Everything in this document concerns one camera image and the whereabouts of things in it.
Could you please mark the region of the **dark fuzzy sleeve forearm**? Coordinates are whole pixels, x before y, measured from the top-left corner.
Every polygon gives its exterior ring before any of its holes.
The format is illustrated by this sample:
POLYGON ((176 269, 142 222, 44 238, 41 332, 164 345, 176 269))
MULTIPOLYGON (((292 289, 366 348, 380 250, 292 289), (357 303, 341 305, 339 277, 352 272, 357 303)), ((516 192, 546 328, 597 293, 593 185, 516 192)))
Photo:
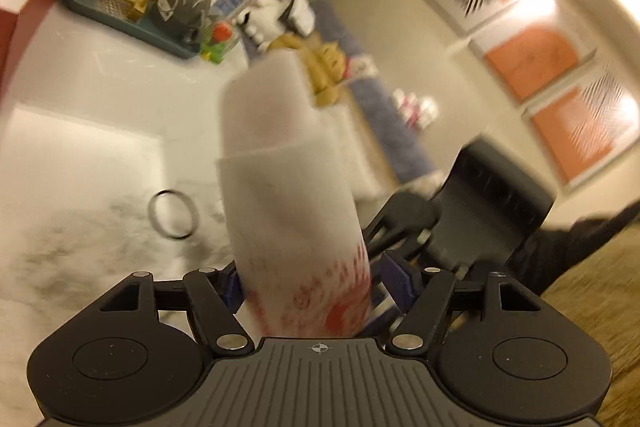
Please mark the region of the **dark fuzzy sleeve forearm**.
POLYGON ((611 218, 588 218, 567 229, 539 229, 506 262, 506 269, 542 295, 561 275, 639 222, 636 200, 611 218))

